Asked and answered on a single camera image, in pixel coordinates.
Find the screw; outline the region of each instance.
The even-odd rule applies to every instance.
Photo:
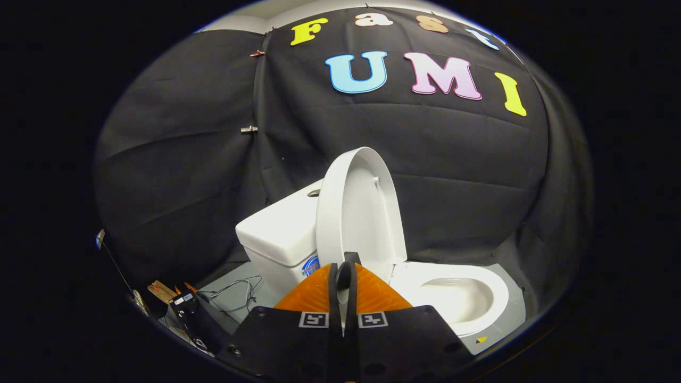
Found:
[[[229,350],[229,352],[231,352],[232,354],[234,354],[234,355],[236,355],[236,356],[241,356],[241,350],[239,350],[238,348],[236,348],[235,345],[230,345],[229,348],[228,348],[228,350]]]

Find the letter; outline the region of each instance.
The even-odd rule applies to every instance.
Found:
[[[434,31],[434,32],[441,32],[441,33],[447,33],[449,32],[449,29],[442,25],[442,22],[435,17],[430,17],[430,16],[423,16],[419,15],[416,16],[416,20],[419,21],[419,26],[427,31]]]
[[[516,85],[518,83],[512,78],[503,73],[495,72],[494,75],[501,80],[501,85],[504,87],[504,92],[506,92],[506,109],[509,111],[520,114],[521,116],[527,115],[527,110],[522,107],[520,102],[520,95],[518,94],[518,89]]]
[[[371,27],[373,25],[392,25],[384,14],[358,14],[355,25],[359,27]]]
[[[411,60],[416,75],[416,84],[411,87],[416,93],[432,94],[437,90],[430,84],[429,77],[432,78],[437,86],[444,92],[449,93],[452,82],[456,79],[454,94],[468,99],[482,99],[482,95],[475,88],[473,77],[469,67],[471,63],[466,60],[450,57],[444,68],[437,65],[425,53],[408,52],[405,58]]]
[[[315,38],[315,36],[311,35],[310,33],[317,33],[321,31],[320,24],[326,24],[327,22],[329,22],[329,20],[323,17],[318,18],[317,20],[304,22],[291,28],[291,30],[294,32],[294,40],[291,42],[291,46],[312,40]]]
[[[489,46],[492,49],[499,50],[498,46],[490,42],[489,37],[481,35],[480,32],[474,31],[472,29],[466,29],[466,32],[471,32],[475,37],[477,37],[478,40],[480,40],[480,42],[482,42],[482,44],[485,44],[486,46]]]
[[[387,53],[380,50],[362,53],[362,57],[369,60],[369,68],[371,69],[371,77],[362,81],[357,81],[352,78],[350,61],[355,58],[353,55],[331,57],[326,59],[324,63],[329,65],[331,71],[331,84],[338,91],[343,93],[365,93],[375,91],[385,84],[385,80],[387,79],[385,63],[383,62],[385,56],[387,56]]]

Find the cable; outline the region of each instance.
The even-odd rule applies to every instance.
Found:
[[[258,282],[255,284],[255,286],[251,285],[251,282],[247,281],[247,279],[250,279],[250,278],[258,278],[258,277],[259,277],[260,279],[259,279]],[[215,307],[217,307],[218,310],[220,310],[220,311],[221,311],[222,313],[224,313],[225,315],[229,315],[229,313],[231,313],[231,312],[233,312],[233,311],[241,310],[241,309],[243,309],[244,307],[246,307],[246,310],[250,313],[250,312],[251,312],[251,308],[249,307],[249,303],[251,302],[251,300],[255,300],[255,297],[253,296],[253,291],[254,291],[254,289],[260,284],[261,281],[262,281],[262,277],[261,277],[260,275],[254,275],[254,276],[252,276],[252,277],[246,277],[246,278],[244,278],[244,279],[237,279],[236,281],[230,283],[229,285],[227,285],[227,286],[221,288],[221,289],[218,290],[218,291],[200,290],[199,293],[202,294],[202,295],[203,295],[204,293],[210,293],[210,294],[212,294],[212,295],[210,295],[210,296],[207,296],[206,298],[207,298]],[[249,287],[247,288],[247,290],[246,290],[246,303],[245,303],[243,306],[239,306],[239,307],[237,307],[237,308],[235,308],[235,309],[231,309],[231,310],[224,310],[224,309],[222,309],[220,306],[218,306],[218,305],[212,300],[212,299],[215,298],[216,296],[218,296],[218,295],[222,294],[223,292],[225,292],[228,288],[230,288],[230,287],[232,287],[232,286],[234,286],[234,285],[236,285],[236,284],[238,284],[238,283],[240,283],[240,282],[246,282],[246,283],[248,284],[248,286],[249,286]]]
[[[118,273],[121,275],[121,278],[123,278],[123,281],[125,282],[125,285],[128,287],[128,290],[130,290],[130,294],[132,294],[132,297],[135,299],[135,302],[139,302],[139,304],[141,304],[142,306],[144,306],[144,303],[142,303],[141,301],[139,301],[139,300],[137,299],[137,297],[135,296],[135,292],[132,290],[132,288],[130,287],[130,285],[127,283],[127,280],[125,279],[125,277],[123,277],[123,273],[122,273],[121,270],[118,268],[118,264],[116,263],[116,260],[114,259],[114,255],[111,254],[111,251],[109,250],[109,248],[108,248],[108,247],[106,246],[106,244],[104,243],[104,240],[101,239],[101,240],[99,240],[99,242],[104,246],[104,249],[106,249],[106,252],[109,253],[109,256],[111,257],[111,261],[114,263],[114,266],[116,267],[116,270],[118,270]]]

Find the toilet lid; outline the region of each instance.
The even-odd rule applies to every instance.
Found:
[[[405,236],[390,172],[381,156],[361,147],[338,156],[326,172],[316,222],[321,266],[359,254],[362,266],[389,281],[393,265],[407,260]]]

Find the white toilet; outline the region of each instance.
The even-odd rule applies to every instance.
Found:
[[[368,147],[343,153],[323,180],[246,218],[236,232],[264,281],[282,295],[317,257],[318,268],[341,264],[354,251],[412,305],[432,305],[461,338],[490,328],[509,304],[509,283],[489,268],[407,261],[390,172]],[[512,329],[524,321],[524,305],[518,320]]]

